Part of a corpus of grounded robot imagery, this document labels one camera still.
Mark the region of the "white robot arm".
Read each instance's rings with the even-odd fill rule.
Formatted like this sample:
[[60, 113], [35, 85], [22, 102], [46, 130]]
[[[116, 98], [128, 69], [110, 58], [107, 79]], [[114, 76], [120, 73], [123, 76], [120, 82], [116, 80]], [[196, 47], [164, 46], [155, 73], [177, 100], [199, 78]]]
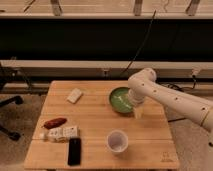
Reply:
[[155, 82], [156, 72], [144, 68], [128, 79], [128, 99], [137, 106], [145, 97], [183, 114], [186, 118], [211, 132], [213, 130], [213, 101], [161, 86]]

